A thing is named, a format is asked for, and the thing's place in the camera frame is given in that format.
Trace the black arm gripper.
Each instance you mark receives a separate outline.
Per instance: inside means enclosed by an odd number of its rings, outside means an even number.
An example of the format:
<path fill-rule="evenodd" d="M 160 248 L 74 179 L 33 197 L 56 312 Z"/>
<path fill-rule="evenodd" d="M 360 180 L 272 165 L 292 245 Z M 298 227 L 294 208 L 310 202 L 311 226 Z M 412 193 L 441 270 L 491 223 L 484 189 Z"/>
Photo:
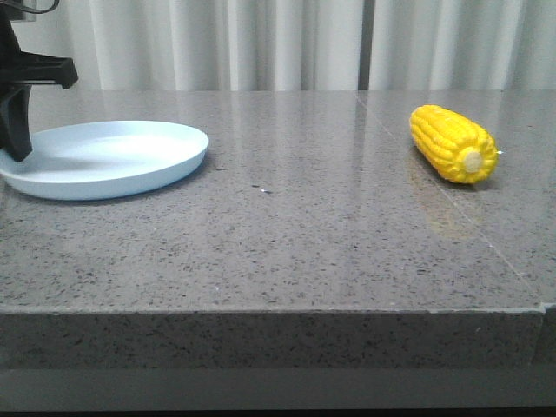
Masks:
<path fill-rule="evenodd" d="M 32 151 L 29 131 L 31 87 L 8 82 L 7 75 L 21 49 L 8 13 L 1 8 L 1 149 L 15 162 L 23 161 Z M 18 58 L 19 82 L 53 84 L 69 89 L 79 79 L 72 58 L 23 52 Z"/>

